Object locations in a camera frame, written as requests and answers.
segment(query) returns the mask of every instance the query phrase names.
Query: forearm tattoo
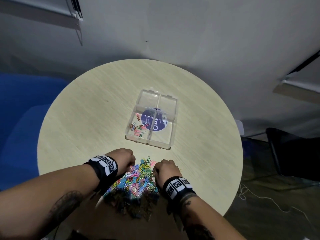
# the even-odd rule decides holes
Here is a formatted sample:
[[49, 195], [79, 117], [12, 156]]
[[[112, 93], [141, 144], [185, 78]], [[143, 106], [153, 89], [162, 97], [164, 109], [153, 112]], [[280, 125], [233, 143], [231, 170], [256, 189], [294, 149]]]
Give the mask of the forearm tattoo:
[[41, 237], [48, 234], [63, 222], [76, 208], [80, 206], [83, 198], [83, 195], [79, 191], [73, 190], [58, 199], [49, 211], [49, 215], [45, 221], [46, 223], [40, 232]]
[[[186, 210], [186, 207], [191, 205], [191, 201], [186, 201], [182, 205], [181, 212]], [[186, 234], [189, 239], [192, 240], [214, 240], [211, 232], [200, 224], [192, 224], [190, 223], [191, 216], [190, 214], [181, 214], [183, 225], [185, 226]]]

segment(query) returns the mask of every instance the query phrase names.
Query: clear plastic box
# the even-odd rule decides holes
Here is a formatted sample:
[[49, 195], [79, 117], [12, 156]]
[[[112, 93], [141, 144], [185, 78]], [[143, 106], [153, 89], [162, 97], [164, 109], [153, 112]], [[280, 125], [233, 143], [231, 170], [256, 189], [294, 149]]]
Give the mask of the clear plastic box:
[[172, 96], [141, 90], [125, 130], [125, 138], [170, 150], [177, 123], [177, 103], [178, 100]]

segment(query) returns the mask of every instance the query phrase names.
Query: person's left arm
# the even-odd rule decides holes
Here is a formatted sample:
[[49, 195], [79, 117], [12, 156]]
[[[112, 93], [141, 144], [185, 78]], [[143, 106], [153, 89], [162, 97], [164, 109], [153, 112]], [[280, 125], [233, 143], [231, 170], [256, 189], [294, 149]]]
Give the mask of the person's left arm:
[[0, 192], [0, 239], [44, 237], [94, 190], [115, 182], [135, 164], [130, 149], [117, 149], [106, 156], [109, 159], [94, 158], [91, 165], [46, 173]]

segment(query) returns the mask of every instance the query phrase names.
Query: gray wall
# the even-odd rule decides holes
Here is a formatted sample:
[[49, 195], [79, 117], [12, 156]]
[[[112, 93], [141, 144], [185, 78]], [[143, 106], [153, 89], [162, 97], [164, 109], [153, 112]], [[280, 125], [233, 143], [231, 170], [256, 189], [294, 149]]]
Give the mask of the gray wall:
[[161, 60], [209, 84], [246, 135], [274, 126], [320, 136], [319, 105], [272, 93], [320, 49], [320, 0], [79, 3], [81, 31], [0, 13], [0, 70], [72, 80], [110, 61]]

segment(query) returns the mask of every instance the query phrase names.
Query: wristband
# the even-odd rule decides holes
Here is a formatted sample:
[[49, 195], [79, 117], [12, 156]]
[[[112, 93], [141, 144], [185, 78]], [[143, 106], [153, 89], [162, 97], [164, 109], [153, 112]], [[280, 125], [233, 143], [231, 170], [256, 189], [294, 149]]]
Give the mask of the wristband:
[[169, 178], [163, 185], [163, 194], [168, 200], [167, 213], [178, 213], [182, 206], [182, 200], [187, 195], [197, 195], [191, 184], [183, 177], [174, 176]]
[[112, 157], [98, 155], [91, 158], [84, 164], [89, 164], [94, 169], [98, 179], [100, 180], [97, 188], [94, 190], [95, 192], [105, 188], [105, 185], [114, 183], [118, 173], [118, 164]]

